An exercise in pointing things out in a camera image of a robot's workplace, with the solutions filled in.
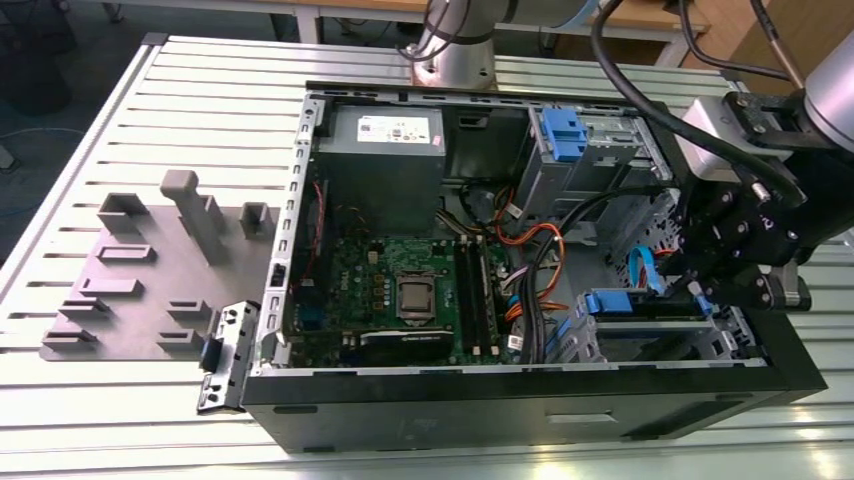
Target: aluminum extrusion table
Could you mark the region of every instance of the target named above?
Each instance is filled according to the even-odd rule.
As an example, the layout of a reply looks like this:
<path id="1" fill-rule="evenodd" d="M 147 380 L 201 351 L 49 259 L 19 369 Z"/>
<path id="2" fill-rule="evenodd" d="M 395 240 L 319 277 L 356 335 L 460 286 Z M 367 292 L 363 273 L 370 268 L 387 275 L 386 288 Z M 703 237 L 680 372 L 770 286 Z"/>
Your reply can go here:
<path id="1" fill-rule="evenodd" d="M 676 111 L 696 95 L 730 88 L 709 72 L 626 70 Z M 111 479 L 155 471 L 241 479 L 854 477 L 854 255 L 841 239 L 803 268 L 815 307 L 793 316 L 830 389 L 674 441 L 288 455 L 247 415 L 196 416 L 193 362 L 43 361 L 41 335 L 97 237 L 107 193 L 165 203 L 163 173 L 192 168 L 200 193 L 221 206 L 275 204 L 306 80 L 407 84 L 408 69 L 391 50 L 275 42 L 172 37 L 136 53 L 0 272 L 0 472 Z M 502 57 L 498 80 L 502 90 L 616 96 L 598 66 L 583 62 Z"/>

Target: green circuit board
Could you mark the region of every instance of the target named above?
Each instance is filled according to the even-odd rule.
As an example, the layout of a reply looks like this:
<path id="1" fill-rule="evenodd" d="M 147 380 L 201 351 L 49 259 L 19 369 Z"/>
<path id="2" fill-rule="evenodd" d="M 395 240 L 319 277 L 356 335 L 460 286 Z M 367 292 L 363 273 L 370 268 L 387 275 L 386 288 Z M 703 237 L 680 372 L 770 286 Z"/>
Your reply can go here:
<path id="1" fill-rule="evenodd" d="M 506 257 L 500 247 L 491 247 L 488 255 L 494 265 L 503 265 Z M 428 276 L 435 286 L 435 320 L 419 327 L 398 318 L 396 279 L 406 275 Z M 500 362 L 499 357 L 478 356 L 463 349 L 452 240 L 340 239 L 332 251 L 330 285 L 326 326 L 323 331 L 304 336 L 300 349 L 307 366 L 334 367 L 338 361 L 335 350 L 340 347 L 340 336 L 324 335 L 324 332 L 416 329 L 455 333 L 452 355 L 436 366 Z M 498 344 L 494 325 L 491 337 Z"/>

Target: power supply label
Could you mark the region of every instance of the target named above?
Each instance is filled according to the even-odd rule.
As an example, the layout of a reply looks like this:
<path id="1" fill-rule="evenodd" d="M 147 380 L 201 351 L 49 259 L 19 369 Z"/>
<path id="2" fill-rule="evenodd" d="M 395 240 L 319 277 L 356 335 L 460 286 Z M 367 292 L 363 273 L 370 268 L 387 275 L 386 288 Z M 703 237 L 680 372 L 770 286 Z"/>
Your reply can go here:
<path id="1" fill-rule="evenodd" d="M 424 117 L 374 117 L 359 119 L 359 142 L 430 143 L 430 120 Z"/>

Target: white sticker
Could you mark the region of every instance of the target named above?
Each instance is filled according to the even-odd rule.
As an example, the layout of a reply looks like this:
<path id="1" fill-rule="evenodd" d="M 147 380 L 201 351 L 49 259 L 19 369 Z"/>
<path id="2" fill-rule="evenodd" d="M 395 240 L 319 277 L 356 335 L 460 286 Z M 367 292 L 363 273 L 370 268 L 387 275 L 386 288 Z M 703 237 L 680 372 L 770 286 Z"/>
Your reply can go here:
<path id="1" fill-rule="evenodd" d="M 507 348 L 510 350 L 522 350 L 522 337 L 516 335 L 510 335 L 507 337 Z"/>
<path id="2" fill-rule="evenodd" d="M 507 205 L 507 213 L 519 218 L 522 216 L 522 209 L 511 203 Z"/>
<path id="3" fill-rule="evenodd" d="M 430 119 L 426 117 L 364 116 L 359 119 L 356 140 L 374 143 L 428 144 L 431 141 Z"/>

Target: motherboard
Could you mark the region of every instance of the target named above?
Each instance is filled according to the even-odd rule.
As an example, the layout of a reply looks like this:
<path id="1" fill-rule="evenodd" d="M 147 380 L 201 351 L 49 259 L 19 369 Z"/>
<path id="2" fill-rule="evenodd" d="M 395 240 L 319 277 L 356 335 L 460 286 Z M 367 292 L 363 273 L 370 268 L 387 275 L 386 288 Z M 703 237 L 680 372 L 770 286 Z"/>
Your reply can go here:
<path id="1" fill-rule="evenodd" d="M 502 247 L 478 238 L 339 239 L 326 303 L 298 304 L 295 365 L 500 363 L 504 265 Z"/>

